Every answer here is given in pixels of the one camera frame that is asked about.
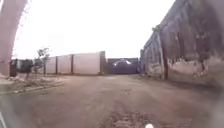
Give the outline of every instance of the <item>fence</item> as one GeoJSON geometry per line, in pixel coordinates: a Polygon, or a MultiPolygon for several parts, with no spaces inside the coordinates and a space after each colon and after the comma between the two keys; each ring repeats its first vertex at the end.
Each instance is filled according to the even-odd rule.
{"type": "Polygon", "coordinates": [[[50,57],[44,73],[97,75],[103,72],[105,52],[50,57]]]}

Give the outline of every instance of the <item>weathered wall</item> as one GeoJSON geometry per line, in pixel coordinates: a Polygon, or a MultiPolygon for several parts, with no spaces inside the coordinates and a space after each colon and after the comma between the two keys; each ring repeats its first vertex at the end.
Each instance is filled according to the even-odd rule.
{"type": "Polygon", "coordinates": [[[18,23],[27,0],[4,0],[0,13],[0,73],[9,75],[18,23]]]}
{"type": "Polygon", "coordinates": [[[158,36],[153,34],[141,51],[140,70],[153,77],[161,77],[162,64],[158,36]]]}
{"type": "Polygon", "coordinates": [[[58,56],[58,73],[71,74],[71,55],[58,56]]]}
{"type": "Polygon", "coordinates": [[[46,73],[56,73],[56,57],[50,57],[46,63],[46,73]]]}
{"type": "MultiPolygon", "coordinates": [[[[221,83],[219,78],[224,76],[224,21],[220,18],[223,15],[220,12],[222,7],[213,5],[216,2],[218,0],[176,0],[160,24],[169,79],[202,84],[221,83]]],[[[150,47],[145,46],[143,58],[155,56],[146,52],[152,49],[150,47]]],[[[152,64],[145,59],[141,62],[152,64]]]]}
{"type": "Polygon", "coordinates": [[[100,52],[75,54],[73,72],[75,74],[99,74],[100,52]]]}

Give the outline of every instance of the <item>yard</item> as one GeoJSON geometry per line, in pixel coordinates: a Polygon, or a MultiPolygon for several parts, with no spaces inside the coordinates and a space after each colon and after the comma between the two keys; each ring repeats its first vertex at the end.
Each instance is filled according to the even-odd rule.
{"type": "Polygon", "coordinates": [[[222,93],[130,76],[60,76],[62,86],[1,95],[9,128],[219,128],[222,93]]]}

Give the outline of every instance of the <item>dirt ground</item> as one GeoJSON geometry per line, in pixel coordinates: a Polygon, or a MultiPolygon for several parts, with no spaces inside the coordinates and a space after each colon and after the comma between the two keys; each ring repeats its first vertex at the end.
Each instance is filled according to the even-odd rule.
{"type": "Polygon", "coordinates": [[[60,76],[63,86],[2,95],[17,128],[221,128],[220,89],[134,76],[60,76]]]}

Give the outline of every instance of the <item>concrete wall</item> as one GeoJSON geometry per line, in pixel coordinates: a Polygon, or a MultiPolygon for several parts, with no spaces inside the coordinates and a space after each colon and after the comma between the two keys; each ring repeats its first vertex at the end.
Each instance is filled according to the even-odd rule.
{"type": "MultiPolygon", "coordinates": [[[[176,0],[160,24],[169,79],[209,85],[224,83],[220,79],[224,76],[224,14],[220,6],[223,3],[219,0],[176,0]]],[[[141,63],[153,65],[155,62],[146,61],[147,57],[152,58],[147,52],[152,46],[147,44],[141,63]]]]}
{"type": "Polygon", "coordinates": [[[58,56],[58,73],[71,74],[71,55],[58,56]]]}
{"type": "Polygon", "coordinates": [[[104,59],[102,52],[51,57],[46,63],[46,73],[98,75],[104,71],[104,59]]]}
{"type": "Polygon", "coordinates": [[[100,52],[75,54],[73,72],[75,74],[99,74],[100,52]]]}
{"type": "Polygon", "coordinates": [[[46,73],[56,73],[56,57],[50,57],[46,63],[46,73]]]}
{"type": "Polygon", "coordinates": [[[4,0],[0,12],[0,73],[4,75],[9,75],[15,35],[26,2],[27,0],[4,0]]]}

